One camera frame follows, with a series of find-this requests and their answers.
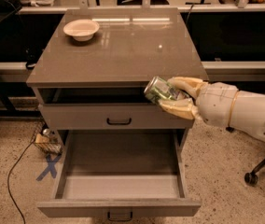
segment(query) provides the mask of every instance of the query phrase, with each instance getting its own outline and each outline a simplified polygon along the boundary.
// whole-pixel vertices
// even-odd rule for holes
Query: drawer
[[[193,120],[181,119],[157,105],[40,105],[52,130],[79,129],[180,129]]]
[[[188,198],[174,131],[72,131],[58,163],[48,217],[191,217],[201,206]]]

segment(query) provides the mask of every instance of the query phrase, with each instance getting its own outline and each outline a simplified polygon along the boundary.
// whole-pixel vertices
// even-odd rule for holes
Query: white bowl
[[[75,20],[67,23],[63,31],[76,41],[88,41],[98,31],[99,24],[92,20]]]

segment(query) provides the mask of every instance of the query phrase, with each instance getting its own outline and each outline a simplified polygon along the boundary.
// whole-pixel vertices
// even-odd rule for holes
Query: drawer handle
[[[132,122],[132,118],[129,118],[127,121],[124,121],[124,122],[118,122],[118,121],[114,122],[110,118],[107,118],[106,122],[108,125],[129,125]]]
[[[107,213],[107,218],[109,221],[131,221],[133,220],[133,212],[130,213],[130,216],[127,218],[117,218],[117,217],[111,217],[110,212]]]

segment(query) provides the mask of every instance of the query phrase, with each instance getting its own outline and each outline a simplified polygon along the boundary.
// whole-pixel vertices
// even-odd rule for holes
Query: floor
[[[30,145],[38,120],[0,119],[0,224],[23,223],[7,189],[7,176],[21,153]],[[46,155],[30,145],[9,180],[15,202],[27,224],[111,223],[98,218],[48,218],[36,203],[49,200],[54,178],[41,173]],[[265,144],[245,133],[227,132],[196,121],[182,152],[190,198],[202,201],[194,217],[134,219],[128,223],[265,223],[265,168],[255,187],[247,186],[244,174],[265,157]]]

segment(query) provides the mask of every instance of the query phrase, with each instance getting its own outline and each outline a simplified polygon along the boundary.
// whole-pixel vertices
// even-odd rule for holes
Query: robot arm
[[[197,78],[173,77],[168,80],[192,99],[160,100],[167,112],[184,119],[202,119],[206,124],[231,127],[265,142],[265,95],[239,91],[224,83],[209,84]]]

